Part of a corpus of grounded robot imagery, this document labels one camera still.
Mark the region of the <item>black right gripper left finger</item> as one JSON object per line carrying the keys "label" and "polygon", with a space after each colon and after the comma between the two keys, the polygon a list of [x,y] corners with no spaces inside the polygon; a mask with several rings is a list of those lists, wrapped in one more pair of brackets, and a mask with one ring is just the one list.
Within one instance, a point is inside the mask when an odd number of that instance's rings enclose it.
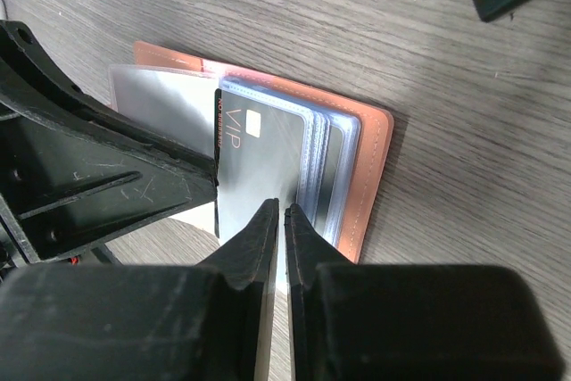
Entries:
{"label": "black right gripper left finger", "polygon": [[38,264],[1,288],[4,380],[264,380],[279,205],[193,266]]}

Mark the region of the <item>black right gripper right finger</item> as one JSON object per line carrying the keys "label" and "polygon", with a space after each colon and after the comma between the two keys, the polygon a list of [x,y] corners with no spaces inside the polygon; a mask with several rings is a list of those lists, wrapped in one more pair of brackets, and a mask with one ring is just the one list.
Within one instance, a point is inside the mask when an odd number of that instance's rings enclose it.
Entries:
{"label": "black right gripper right finger", "polygon": [[560,380],[528,284],[497,265],[355,264],[285,212],[296,380]]}

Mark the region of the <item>black VIP credit card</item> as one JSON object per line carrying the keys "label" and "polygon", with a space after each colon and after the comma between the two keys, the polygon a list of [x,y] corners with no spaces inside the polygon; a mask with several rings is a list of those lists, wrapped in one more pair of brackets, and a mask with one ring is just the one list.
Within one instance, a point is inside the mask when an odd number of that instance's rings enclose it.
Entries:
{"label": "black VIP credit card", "polygon": [[218,235],[226,243],[267,199],[307,202],[312,112],[240,86],[217,91]]}

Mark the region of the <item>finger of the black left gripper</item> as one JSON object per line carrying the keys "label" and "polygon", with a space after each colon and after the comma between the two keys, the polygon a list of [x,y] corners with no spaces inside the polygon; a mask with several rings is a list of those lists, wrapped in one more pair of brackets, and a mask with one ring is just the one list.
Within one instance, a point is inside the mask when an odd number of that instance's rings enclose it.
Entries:
{"label": "finger of the black left gripper", "polygon": [[216,197],[215,164],[85,94],[1,24],[1,246],[61,261]]}

